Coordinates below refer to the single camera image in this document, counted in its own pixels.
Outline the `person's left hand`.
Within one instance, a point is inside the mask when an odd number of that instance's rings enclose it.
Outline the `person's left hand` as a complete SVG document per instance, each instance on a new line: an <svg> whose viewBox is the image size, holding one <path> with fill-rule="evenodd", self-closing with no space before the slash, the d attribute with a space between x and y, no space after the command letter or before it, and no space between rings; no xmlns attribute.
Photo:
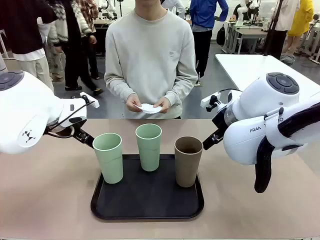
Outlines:
<svg viewBox="0 0 320 240"><path fill-rule="evenodd" d="M170 101L169 101L166 97L162 96L162 97L158 100L158 102L153 105L153 107L154 107L154 108L159 108L159 107L161 107L160 113L166 114L166 113L168 112L169 108L171 107L171 103L170 103Z"/></svg>

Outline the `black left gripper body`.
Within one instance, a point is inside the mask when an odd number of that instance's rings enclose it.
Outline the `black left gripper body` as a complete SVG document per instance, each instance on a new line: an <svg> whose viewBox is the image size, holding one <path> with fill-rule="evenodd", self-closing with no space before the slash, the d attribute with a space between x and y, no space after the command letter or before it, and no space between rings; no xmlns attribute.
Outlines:
<svg viewBox="0 0 320 240"><path fill-rule="evenodd" d="M72 138L77 137L83 131L81 127L87 120L83 117L69 117L55 125L47 126L44 134L54 138Z"/></svg>

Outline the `person's right hand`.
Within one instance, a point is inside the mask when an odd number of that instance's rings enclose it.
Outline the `person's right hand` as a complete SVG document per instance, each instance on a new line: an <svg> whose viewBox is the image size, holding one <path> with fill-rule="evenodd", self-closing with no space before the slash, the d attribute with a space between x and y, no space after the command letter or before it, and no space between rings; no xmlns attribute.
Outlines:
<svg viewBox="0 0 320 240"><path fill-rule="evenodd" d="M126 100L126 107L131 112L139 113L142 111L141 110L142 104L137 94L132 93L128 96Z"/></svg>

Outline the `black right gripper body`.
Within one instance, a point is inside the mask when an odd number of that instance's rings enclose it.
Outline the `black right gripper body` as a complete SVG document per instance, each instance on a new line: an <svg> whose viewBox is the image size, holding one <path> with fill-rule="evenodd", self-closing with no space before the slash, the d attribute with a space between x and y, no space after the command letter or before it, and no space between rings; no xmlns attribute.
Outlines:
<svg viewBox="0 0 320 240"><path fill-rule="evenodd" d="M226 111L226 107L220 109L215 117L212 119L212 122L214 123L214 125L217 127L218 130L225 132L227 129L227 124L224 118L225 115L225 111Z"/></svg>

